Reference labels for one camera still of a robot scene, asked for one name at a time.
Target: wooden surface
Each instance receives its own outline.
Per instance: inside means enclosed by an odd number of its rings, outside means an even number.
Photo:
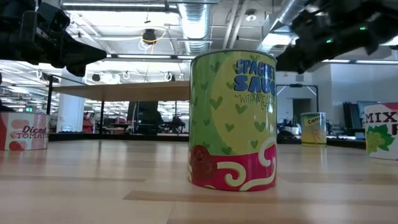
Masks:
[[[189,81],[119,85],[56,86],[53,90],[98,101],[189,100]]]
[[[0,152],[0,223],[397,223],[397,161],[279,145],[275,189],[223,192],[188,182],[187,145],[74,141]]]

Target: can label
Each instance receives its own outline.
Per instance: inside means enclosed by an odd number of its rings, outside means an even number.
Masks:
[[[326,144],[325,114],[302,115],[302,144]]]
[[[366,154],[398,160],[398,103],[365,107]]]
[[[215,52],[192,63],[190,181],[221,190],[275,185],[275,60]]]

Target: doorway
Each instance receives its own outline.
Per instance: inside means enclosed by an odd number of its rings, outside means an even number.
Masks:
[[[293,120],[301,125],[301,114],[311,112],[311,99],[293,99]]]

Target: spaghetti sauce can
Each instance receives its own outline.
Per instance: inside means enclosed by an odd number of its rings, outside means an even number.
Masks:
[[[189,180],[218,190],[265,190],[276,183],[273,56],[221,50],[193,59]]]
[[[326,113],[302,113],[301,144],[326,146]]]

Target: computer monitor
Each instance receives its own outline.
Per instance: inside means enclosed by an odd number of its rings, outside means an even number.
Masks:
[[[357,101],[358,109],[359,109],[359,118],[365,118],[365,106],[375,105],[381,103],[380,101]]]

